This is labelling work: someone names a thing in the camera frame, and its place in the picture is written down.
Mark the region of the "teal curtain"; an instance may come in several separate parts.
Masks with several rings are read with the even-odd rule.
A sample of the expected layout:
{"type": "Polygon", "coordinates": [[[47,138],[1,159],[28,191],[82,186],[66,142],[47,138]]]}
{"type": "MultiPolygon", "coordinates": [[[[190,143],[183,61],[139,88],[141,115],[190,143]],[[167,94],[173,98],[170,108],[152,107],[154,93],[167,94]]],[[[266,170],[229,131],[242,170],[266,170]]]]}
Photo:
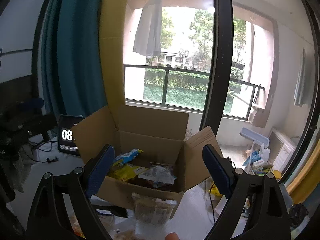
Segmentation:
{"type": "Polygon", "coordinates": [[[46,112],[87,117],[107,105],[99,55],[101,0],[49,0],[41,40],[46,112]]]}

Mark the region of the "black balcony railing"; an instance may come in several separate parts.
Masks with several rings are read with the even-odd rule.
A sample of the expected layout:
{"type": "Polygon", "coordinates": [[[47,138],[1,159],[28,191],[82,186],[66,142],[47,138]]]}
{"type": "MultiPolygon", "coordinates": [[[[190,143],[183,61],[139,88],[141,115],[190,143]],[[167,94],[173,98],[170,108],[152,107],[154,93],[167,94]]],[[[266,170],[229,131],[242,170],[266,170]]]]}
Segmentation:
{"type": "MultiPolygon", "coordinates": [[[[204,110],[210,74],[163,66],[124,66],[125,98],[162,107],[204,110]]],[[[248,120],[265,88],[230,77],[223,116],[248,120]]]]}

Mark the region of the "white desk lamp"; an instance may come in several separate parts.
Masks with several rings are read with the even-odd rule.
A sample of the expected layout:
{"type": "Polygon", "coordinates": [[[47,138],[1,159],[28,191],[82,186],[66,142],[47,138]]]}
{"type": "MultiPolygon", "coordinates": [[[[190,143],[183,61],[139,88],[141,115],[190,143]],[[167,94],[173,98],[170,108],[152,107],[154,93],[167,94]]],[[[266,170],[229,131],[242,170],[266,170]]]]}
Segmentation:
{"type": "Polygon", "coordinates": [[[251,160],[252,160],[254,145],[257,144],[259,146],[264,146],[265,148],[268,148],[270,140],[267,137],[245,127],[243,127],[242,130],[240,131],[240,135],[252,141],[249,161],[245,165],[245,171],[248,172],[251,169],[251,160]]]}

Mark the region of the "yellow plastic bag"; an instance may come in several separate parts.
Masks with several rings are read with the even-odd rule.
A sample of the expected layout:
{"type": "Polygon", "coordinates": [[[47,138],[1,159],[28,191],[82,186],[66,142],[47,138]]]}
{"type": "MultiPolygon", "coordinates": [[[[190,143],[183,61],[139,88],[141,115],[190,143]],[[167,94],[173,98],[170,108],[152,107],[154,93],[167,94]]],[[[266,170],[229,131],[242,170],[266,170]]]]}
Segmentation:
{"type": "Polygon", "coordinates": [[[212,184],[210,186],[209,193],[213,194],[217,197],[222,197],[222,194],[218,191],[217,186],[215,185],[214,182],[212,182],[212,184]]]}

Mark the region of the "hanging white shirt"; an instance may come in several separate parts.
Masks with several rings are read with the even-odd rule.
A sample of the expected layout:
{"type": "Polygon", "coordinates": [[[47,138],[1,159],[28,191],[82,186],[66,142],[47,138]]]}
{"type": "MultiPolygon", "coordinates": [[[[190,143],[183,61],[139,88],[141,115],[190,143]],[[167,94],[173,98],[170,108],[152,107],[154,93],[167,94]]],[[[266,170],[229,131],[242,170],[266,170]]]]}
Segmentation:
{"type": "Polygon", "coordinates": [[[148,0],[142,9],[133,52],[147,58],[161,54],[162,0],[148,0]]]}

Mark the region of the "yellow snack bag in box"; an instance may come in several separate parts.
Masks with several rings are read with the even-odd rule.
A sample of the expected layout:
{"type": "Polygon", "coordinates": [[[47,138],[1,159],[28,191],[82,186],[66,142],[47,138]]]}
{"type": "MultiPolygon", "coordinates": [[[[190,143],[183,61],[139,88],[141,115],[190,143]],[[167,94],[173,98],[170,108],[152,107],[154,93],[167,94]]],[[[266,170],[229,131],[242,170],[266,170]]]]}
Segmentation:
{"type": "Polygon", "coordinates": [[[125,164],[123,166],[112,167],[108,173],[108,176],[119,181],[128,181],[145,172],[146,170],[148,170],[146,167],[125,164]]]}

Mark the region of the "silver foil snack bag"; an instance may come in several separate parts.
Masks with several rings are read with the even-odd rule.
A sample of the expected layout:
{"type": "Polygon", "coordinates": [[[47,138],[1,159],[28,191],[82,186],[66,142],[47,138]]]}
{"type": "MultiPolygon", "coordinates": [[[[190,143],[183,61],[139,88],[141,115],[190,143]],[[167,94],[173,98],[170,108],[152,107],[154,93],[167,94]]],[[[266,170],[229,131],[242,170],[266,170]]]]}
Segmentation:
{"type": "Polygon", "coordinates": [[[154,188],[159,188],[173,185],[177,177],[173,174],[171,166],[157,165],[139,174],[138,178],[149,181],[154,188]]]}

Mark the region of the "black sliding door frame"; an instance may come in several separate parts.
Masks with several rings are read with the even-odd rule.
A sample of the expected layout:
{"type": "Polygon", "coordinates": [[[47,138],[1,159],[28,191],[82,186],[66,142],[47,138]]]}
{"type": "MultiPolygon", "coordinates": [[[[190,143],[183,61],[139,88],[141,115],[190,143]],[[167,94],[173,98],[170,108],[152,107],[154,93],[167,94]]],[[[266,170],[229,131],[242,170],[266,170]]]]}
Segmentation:
{"type": "Polygon", "coordinates": [[[233,54],[232,0],[213,0],[214,33],[208,91],[200,129],[210,127],[217,135],[226,103],[233,54]]]}

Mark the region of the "blue yellow snack bag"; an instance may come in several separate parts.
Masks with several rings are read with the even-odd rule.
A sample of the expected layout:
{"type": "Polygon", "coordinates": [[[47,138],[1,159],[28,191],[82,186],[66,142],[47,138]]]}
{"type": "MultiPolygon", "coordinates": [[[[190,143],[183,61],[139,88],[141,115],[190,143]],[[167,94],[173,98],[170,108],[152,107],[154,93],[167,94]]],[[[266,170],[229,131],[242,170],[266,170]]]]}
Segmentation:
{"type": "Polygon", "coordinates": [[[131,162],[133,159],[135,159],[136,156],[138,156],[140,153],[143,153],[143,150],[134,148],[128,153],[123,153],[115,157],[113,161],[113,166],[123,166],[129,162],[131,162]]]}

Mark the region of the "tablet showing clock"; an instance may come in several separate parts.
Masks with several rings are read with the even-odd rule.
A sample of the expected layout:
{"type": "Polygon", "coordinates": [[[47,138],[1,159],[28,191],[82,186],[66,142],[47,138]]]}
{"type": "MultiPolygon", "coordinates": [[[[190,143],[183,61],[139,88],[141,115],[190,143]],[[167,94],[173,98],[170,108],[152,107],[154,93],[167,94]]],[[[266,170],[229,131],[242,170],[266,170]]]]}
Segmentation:
{"type": "Polygon", "coordinates": [[[79,122],[84,120],[83,116],[60,115],[58,122],[57,148],[64,154],[80,157],[79,150],[74,142],[74,135],[71,130],[79,122]]]}

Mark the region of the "clear wrapped cracker pack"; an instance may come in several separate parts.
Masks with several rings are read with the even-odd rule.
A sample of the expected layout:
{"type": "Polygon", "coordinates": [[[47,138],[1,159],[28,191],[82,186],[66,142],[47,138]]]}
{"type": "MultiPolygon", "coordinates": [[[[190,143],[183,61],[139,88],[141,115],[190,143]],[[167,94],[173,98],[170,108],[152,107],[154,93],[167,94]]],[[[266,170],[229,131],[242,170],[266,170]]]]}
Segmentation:
{"type": "Polygon", "coordinates": [[[177,205],[175,200],[151,198],[137,193],[131,194],[135,219],[152,225],[164,225],[177,205]]]}

